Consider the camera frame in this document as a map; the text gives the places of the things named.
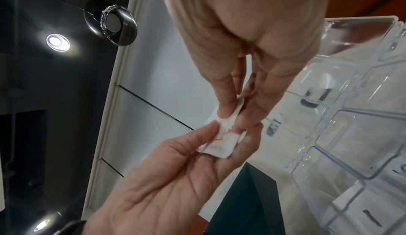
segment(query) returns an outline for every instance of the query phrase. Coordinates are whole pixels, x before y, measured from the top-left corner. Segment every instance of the skin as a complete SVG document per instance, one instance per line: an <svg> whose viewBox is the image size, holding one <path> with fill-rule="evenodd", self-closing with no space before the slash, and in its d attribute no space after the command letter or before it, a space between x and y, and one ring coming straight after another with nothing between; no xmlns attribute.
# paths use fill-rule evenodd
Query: skin
<svg viewBox="0 0 406 235"><path fill-rule="evenodd" d="M327 0L165 0L190 56L227 118L246 97L233 128L261 122L318 51ZM246 55L253 74L242 92Z"/></svg>
<svg viewBox="0 0 406 235"><path fill-rule="evenodd" d="M248 129L228 159L198 153L218 128L213 121L162 142L125 176L83 235L184 234L220 183L258 149L263 126Z"/></svg>

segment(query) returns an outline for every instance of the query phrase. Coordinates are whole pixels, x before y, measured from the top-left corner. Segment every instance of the person's left hand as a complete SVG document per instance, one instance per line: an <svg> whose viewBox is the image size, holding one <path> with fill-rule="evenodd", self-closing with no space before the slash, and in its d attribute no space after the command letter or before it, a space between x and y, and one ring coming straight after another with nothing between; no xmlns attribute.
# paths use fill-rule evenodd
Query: person's left hand
<svg viewBox="0 0 406 235"><path fill-rule="evenodd" d="M215 136L216 121L162 142L125 176L83 234L183 234L220 183L258 149L262 127L248 128L228 159L196 151Z"/></svg>

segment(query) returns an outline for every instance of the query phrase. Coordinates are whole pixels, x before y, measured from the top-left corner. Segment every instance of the dark green box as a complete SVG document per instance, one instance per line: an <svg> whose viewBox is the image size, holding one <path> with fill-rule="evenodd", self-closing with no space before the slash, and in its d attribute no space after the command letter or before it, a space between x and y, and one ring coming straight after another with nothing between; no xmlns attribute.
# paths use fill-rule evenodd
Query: dark green box
<svg viewBox="0 0 406 235"><path fill-rule="evenodd" d="M276 181L245 163L205 235L286 235Z"/></svg>

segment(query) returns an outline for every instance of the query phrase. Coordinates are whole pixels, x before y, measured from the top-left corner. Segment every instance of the light fixture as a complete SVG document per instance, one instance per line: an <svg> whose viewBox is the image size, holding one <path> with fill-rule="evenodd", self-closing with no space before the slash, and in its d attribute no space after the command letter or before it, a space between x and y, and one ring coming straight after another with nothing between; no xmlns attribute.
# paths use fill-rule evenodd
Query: light fixture
<svg viewBox="0 0 406 235"><path fill-rule="evenodd" d="M57 52L65 52L71 46L65 36L58 34L50 34L47 36L47 44L52 50Z"/></svg>
<svg viewBox="0 0 406 235"><path fill-rule="evenodd" d="M44 221L40 222L40 223L35 227L34 232L37 232L37 231L42 230L43 228L45 228L45 226L48 225L48 223L50 222L50 220L51 220L51 219L47 219L47 220L44 220Z"/></svg>

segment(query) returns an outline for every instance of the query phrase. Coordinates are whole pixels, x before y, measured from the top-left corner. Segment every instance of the transparent plastic box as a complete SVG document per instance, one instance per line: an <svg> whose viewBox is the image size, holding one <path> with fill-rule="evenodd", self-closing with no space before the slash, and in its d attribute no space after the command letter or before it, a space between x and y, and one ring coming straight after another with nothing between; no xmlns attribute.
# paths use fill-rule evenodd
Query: transparent plastic box
<svg viewBox="0 0 406 235"><path fill-rule="evenodd" d="M406 234L405 35L395 16L326 19L268 116L281 167L332 234Z"/></svg>

